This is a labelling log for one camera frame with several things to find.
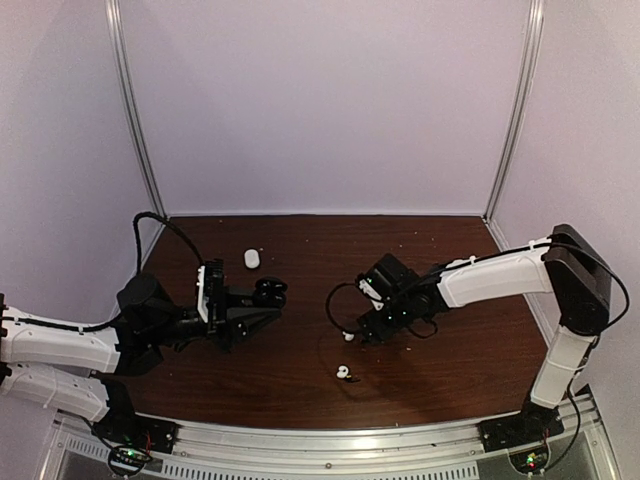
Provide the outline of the black round charging case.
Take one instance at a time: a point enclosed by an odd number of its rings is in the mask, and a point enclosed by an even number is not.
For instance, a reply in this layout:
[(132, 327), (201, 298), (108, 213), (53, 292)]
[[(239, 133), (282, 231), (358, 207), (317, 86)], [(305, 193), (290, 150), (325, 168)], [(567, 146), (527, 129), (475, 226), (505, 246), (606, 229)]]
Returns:
[(256, 305), (283, 308), (286, 305), (288, 284), (276, 277), (263, 277), (256, 281), (253, 301)]

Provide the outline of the white charging case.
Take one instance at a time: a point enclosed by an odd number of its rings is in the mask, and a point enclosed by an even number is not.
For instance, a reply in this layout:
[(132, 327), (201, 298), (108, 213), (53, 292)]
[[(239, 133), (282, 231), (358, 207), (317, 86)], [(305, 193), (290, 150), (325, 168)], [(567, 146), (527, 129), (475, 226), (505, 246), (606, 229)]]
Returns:
[(243, 254), (243, 259), (247, 269), (258, 269), (261, 265), (260, 252), (256, 249), (247, 249)]

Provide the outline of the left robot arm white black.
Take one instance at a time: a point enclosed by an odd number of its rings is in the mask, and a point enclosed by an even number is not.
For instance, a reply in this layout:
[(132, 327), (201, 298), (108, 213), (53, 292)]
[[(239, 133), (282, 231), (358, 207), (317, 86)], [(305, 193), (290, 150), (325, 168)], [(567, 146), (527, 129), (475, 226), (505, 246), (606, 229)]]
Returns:
[(159, 281), (139, 274), (117, 295), (119, 314), (99, 324), (70, 323), (1, 308), (1, 393), (65, 410), (105, 426), (123, 444), (144, 433), (126, 387), (107, 378), (80, 377), (76, 367), (109, 376), (143, 376), (163, 360), (210, 341), (223, 351), (277, 320), (287, 285), (262, 278), (252, 289), (200, 277), (196, 303), (174, 303)]

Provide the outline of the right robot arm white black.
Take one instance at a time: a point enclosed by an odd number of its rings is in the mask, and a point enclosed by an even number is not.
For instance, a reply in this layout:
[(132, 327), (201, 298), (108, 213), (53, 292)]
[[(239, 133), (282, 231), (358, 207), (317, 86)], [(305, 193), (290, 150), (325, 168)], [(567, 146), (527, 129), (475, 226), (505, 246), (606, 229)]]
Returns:
[(417, 319), (469, 304), (518, 295), (550, 293), (560, 320), (522, 410), (513, 419), (519, 440), (535, 440), (551, 417), (597, 339), (611, 325), (614, 274), (572, 226), (498, 254), (454, 260), (419, 275), (391, 254), (357, 279), (372, 303), (357, 320), (364, 341), (380, 344)]

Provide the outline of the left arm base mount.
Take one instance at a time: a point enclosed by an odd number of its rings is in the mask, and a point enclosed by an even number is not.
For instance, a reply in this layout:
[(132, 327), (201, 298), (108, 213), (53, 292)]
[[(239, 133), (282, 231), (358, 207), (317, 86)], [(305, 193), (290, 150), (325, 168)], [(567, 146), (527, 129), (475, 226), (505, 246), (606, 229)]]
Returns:
[(131, 413), (109, 412), (93, 423), (93, 429), (100, 438), (166, 454), (173, 452), (177, 428), (172, 421)]

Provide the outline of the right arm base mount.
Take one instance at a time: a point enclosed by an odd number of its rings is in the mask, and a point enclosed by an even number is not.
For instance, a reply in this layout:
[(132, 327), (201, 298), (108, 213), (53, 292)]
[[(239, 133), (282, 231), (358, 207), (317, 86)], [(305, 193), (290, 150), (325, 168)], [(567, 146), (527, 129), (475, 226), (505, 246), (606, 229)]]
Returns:
[(486, 453), (542, 443), (565, 431), (562, 421), (556, 417), (544, 422), (521, 413), (483, 420), (477, 428)]

